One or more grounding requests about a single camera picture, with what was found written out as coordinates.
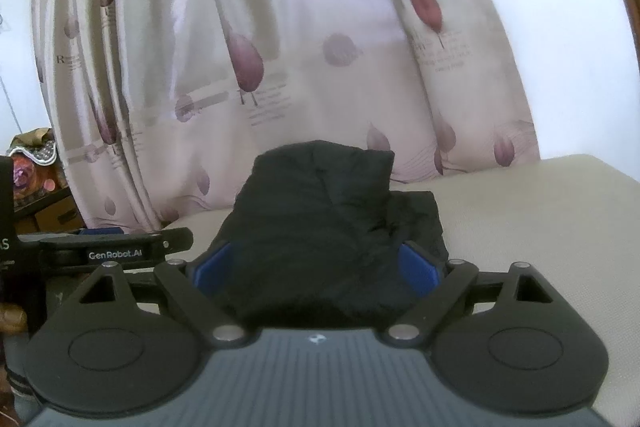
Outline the left hand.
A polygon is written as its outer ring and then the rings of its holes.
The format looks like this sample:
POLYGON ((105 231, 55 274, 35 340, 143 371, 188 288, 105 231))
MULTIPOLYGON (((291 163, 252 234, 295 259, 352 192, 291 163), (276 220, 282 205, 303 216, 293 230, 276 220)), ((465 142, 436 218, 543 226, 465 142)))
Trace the left hand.
MULTIPOLYGON (((21 308, 14 305, 1 305, 1 339, 23 332, 26 329, 26 323, 26 313, 21 308)), ((13 395, 6 376, 4 353, 1 353, 1 426, 19 425, 21 423, 13 410, 13 395)))

